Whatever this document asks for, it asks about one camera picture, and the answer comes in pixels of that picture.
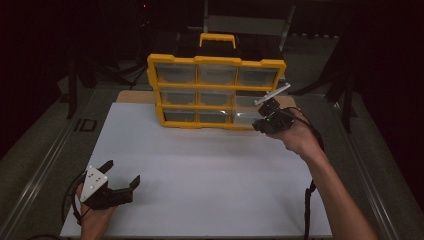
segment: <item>storage organizer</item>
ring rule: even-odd
[[[252,129],[285,69],[273,37],[162,32],[147,74],[162,126]]]

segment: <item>yellow handle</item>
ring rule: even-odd
[[[202,33],[200,34],[199,47],[202,46],[203,40],[228,41],[233,43],[234,49],[236,48],[236,40],[234,38],[234,35],[231,35],[231,34]]]

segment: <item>white table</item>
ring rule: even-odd
[[[256,131],[159,125],[154,105],[114,103],[89,165],[108,160],[109,187],[141,175],[134,201],[118,207],[109,237],[292,237],[304,232],[306,164]],[[331,236],[318,191],[311,236]],[[61,236],[78,237],[68,214]]]

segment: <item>human arm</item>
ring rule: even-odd
[[[292,113],[306,120],[299,111],[292,110]],[[377,239],[308,126],[295,121],[289,130],[268,136],[283,141],[288,150],[298,154],[307,164],[335,239]]]
[[[81,196],[83,184],[77,188],[78,198]],[[84,203],[81,203],[81,240],[100,240],[106,232],[110,219],[117,207],[104,210],[92,210]]]

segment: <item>human hand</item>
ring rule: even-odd
[[[83,184],[81,183],[76,191],[78,199],[81,197],[82,188]],[[104,210],[93,210],[81,203],[81,240],[102,239],[116,208],[117,206]]]
[[[292,108],[290,111],[296,117],[308,122],[299,110]],[[318,153],[322,153],[322,149],[312,130],[300,121],[295,120],[288,130],[267,134],[267,136],[283,141],[286,149],[295,152],[305,161],[308,161]]]

